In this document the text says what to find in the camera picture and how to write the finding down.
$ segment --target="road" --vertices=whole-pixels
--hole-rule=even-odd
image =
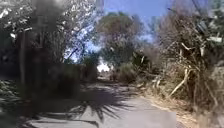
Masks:
[[[30,123],[37,128],[184,128],[177,126],[175,113],[130,92],[119,85],[95,85],[80,95],[78,103],[49,101],[51,112]]]

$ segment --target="tree canopy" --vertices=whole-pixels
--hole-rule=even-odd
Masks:
[[[103,47],[103,59],[117,67],[130,60],[138,37],[143,33],[143,24],[138,16],[109,13],[99,20],[96,31],[98,38],[95,43]]]

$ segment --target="dirt shoulder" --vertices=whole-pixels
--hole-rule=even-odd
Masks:
[[[176,112],[177,121],[183,123],[187,128],[199,128],[196,118],[194,114],[188,110],[186,102],[173,99],[162,99],[151,94],[146,94],[142,97],[149,100],[153,106],[162,110]]]

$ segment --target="tree trunk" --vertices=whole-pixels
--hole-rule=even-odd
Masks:
[[[20,43],[20,53],[19,53],[19,63],[20,63],[20,81],[21,81],[21,90],[23,98],[26,97],[26,79],[25,79],[25,50],[26,50],[26,42],[25,42],[25,31],[22,32],[22,39]]]

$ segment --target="blue sky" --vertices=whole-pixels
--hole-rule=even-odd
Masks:
[[[104,0],[104,10],[137,14],[143,22],[147,23],[152,16],[163,15],[168,4],[169,0]]]

